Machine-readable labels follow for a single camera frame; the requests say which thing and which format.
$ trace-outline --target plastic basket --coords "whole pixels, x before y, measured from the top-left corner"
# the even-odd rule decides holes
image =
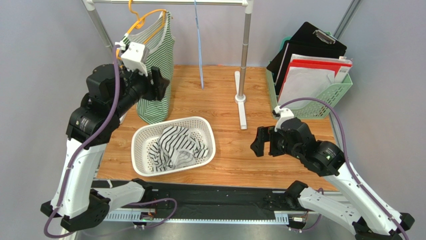
[[[269,90],[270,106],[271,111],[278,105],[278,96],[275,93],[274,79],[272,78],[272,72],[266,70],[266,81]],[[332,107],[340,101],[345,93],[352,86],[352,80],[349,74],[345,77],[342,83],[331,84],[326,90],[319,94],[316,98],[323,100],[330,104]],[[302,108],[290,108],[294,116],[299,119],[323,119],[329,113],[330,109],[316,101],[310,101],[306,106]]]
[[[190,130],[191,135],[208,148],[206,157],[196,160],[196,164],[169,171],[153,172],[153,161],[148,157],[148,150],[161,136],[163,130],[170,126],[180,126]],[[139,128],[131,140],[131,162],[134,170],[141,176],[152,177],[176,173],[208,164],[216,154],[215,137],[209,122],[199,116],[164,121]]]

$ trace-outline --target white laundry basket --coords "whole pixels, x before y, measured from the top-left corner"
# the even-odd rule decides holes
[[[153,161],[148,157],[148,150],[161,136],[163,130],[170,126],[189,129],[191,135],[204,143],[208,148],[206,157],[196,160],[196,164],[169,171],[153,172]],[[139,128],[131,140],[131,163],[134,170],[144,177],[176,173],[208,164],[216,153],[215,137],[209,122],[199,116],[191,116],[176,120],[164,121]]]

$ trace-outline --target metal clip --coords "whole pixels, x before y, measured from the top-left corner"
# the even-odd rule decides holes
[[[336,43],[336,39],[330,35],[328,35],[327,33],[317,29],[313,32],[313,34],[316,35],[317,38],[319,38],[321,41],[323,41],[326,44],[335,44]]]

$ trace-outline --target blue string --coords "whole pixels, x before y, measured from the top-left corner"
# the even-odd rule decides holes
[[[196,22],[196,31],[198,33],[198,65],[199,65],[199,77],[201,79],[201,89],[204,89],[204,79],[203,79],[203,60],[201,56],[201,38],[200,38],[200,27],[198,26],[198,15],[197,15],[197,0],[194,0],[195,6],[195,22]]]

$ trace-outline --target black and white striped clothing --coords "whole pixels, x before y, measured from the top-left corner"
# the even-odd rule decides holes
[[[208,152],[188,128],[169,126],[151,146],[148,156],[154,163],[152,171],[164,172],[195,165],[196,159],[206,157]]]

